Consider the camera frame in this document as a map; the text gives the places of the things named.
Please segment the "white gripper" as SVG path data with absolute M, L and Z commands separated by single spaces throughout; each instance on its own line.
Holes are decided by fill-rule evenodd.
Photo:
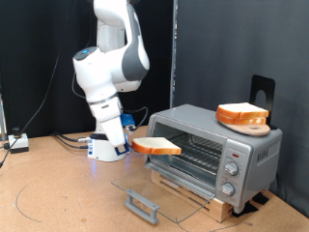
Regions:
M 128 152 L 128 145 L 125 144 L 126 140 L 120 117 L 107 120 L 101 125 L 109 142 L 114 147 L 117 147 L 115 149 L 116 153 L 118 155 L 126 154 Z

